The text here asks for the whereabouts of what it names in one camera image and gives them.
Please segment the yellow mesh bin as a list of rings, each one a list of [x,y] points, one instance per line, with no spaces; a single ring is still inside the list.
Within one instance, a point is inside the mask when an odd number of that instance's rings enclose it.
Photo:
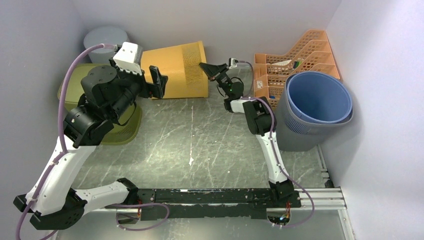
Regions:
[[[164,99],[208,98],[209,80],[200,67],[200,63],[206,62],[204,44],[197,41],[144,51],[141,68],[149,83],[149,66],[158,67],[168,77]]]

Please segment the olive green mesh bin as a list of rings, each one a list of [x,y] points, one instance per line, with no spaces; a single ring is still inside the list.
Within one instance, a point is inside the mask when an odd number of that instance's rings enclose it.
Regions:
[[[80,63],[71,74],[64,102],[65,109],[70,110],[78,106],[78,101],[84,93],[81,80],[98,64]],[[139,130],[142,119],[142,109],[139,105],[132,104],[119,118],[119,124],[114,124],[113,129],[103,137],[102,145],[125,145],[132,141]]]

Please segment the light grey plastic bin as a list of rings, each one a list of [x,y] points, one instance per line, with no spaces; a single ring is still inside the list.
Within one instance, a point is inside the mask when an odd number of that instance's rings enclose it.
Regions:
[[[121,45],[129,42],[126,31],[116,26],[101,26],[91,30],[83,40],[86,49],[98,44]],[[107,48],[99,48],[88,54],[93,64],[109,64],[109,59],[114,55],[114,51]]]

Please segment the dark grey mesh bin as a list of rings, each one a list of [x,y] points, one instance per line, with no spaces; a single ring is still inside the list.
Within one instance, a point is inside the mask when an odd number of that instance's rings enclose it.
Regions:
[[[285,152],[306,152],[323,143],[344,126],[354,116],[350,114],[339,123],[311,123],[300,119],[290,107],[287,90],[284,89],[275,110],[276,139],[278,148]]]

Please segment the blue plastic bin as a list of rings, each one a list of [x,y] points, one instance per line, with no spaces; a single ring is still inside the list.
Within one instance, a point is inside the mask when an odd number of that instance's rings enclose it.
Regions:
[[[296,73],[289,77],[285,89],[290,110],[308,123],[338,124],[353,111],[353,100],[347,88],[326,73]]]

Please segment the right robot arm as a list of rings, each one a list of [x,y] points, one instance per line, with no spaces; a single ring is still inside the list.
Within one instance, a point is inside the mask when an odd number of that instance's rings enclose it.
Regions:
[[[265,158],[271,191],[270,202],[275,207],[282,207],[295,190],[278,150],[276,117],[265,97],[244,96],[243,81],[238,78],[233,80],[227,74],[235,66],[235,63],[199,64],[208,80],[216,82],[219,91],[223,90],[224,108],[230,113],[244,114],[248,129],[258,140]]]

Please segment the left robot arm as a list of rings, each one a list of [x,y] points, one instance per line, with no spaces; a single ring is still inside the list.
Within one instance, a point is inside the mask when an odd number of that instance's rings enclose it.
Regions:
[[[140,203],[138,188],[126,178],[91,189],[73,189],[72,183],[125,111],[136,105],[137,97],[163,98],[169,78],[156,66],[149,71],[152,82],[146,81],[143,72],[99,65],[81,80],[83,94],[59,127],[58,143],[42,176],[33,190],[13,201],[21,212],[31,214],[35,229],[65,230],[94,210],[113,205],[132,208]]]

